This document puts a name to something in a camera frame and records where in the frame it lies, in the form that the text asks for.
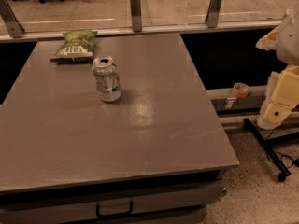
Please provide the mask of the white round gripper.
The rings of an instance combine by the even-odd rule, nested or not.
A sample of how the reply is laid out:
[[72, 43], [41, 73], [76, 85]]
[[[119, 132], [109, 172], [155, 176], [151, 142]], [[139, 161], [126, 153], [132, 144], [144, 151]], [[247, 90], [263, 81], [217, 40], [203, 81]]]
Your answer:
[[299, 10], [290, 10], [280, 26], [258, 40], [255, 47], [275, 50], [277, 58], [288, 65], [268, 78], [258, 126], [273, 130], [299, 105]]

